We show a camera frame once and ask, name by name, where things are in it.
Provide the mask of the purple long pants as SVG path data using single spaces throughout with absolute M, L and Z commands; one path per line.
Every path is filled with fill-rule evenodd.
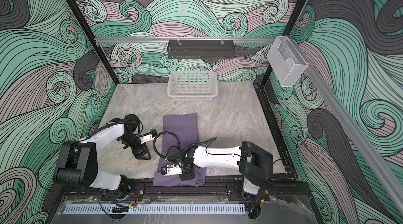
M 179 138 L 181 148 L 199 141 L 197 130 L 197 114 L 188 115 L 166 115 L 163 117 L 163 130 L 176 134 Z M 177 140 L 170 134 L 164 134 L 158 138 L 162 140 L 161 154 L 166 153 L 171 146 L 177 146 Z M 157 172 L 154 174 L 153 185 L 155 187 L 199 187 L 203 186 L 206 179 L 206 168 L 195 168 L 195 178 L 189 181 L 182 181 L 179 175 L 164 176 L 161 168 L 171 163 L 160 158 Z

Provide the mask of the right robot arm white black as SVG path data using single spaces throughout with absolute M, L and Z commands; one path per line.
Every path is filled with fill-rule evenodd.
M 182 181 L 194 179 L 196 168 L 221 167 L 237 170 L 242 175 L 241 192 L 257 195 L 273 185 L 273 155 L 263 148 L 243 141 L 231 148 L 209 148 L 216 139 L 190 144 L 184 149 L 169 148 L 164 159 L 170 164 L 161 168 L 163 176 L 178 175 Z

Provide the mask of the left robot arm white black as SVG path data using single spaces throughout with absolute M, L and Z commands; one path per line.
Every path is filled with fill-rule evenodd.
M 131 191 L 127 177 L 100 170 L 98 155 L 116 140 L 124 145 L 124 149 L 129 148 L 136 159 L 149 161 L 151 154 L 146 143 L 156 137 L 157 131 L 151 129 L 142 134 L 142 129 L 138 116 L 129 114 L 123 119 L 110 120 L 87 137 L 66 142 L 60 149 L 53 182 L 63 186 L 107 190 L 114 193 L 118 201 L 127 199 Z

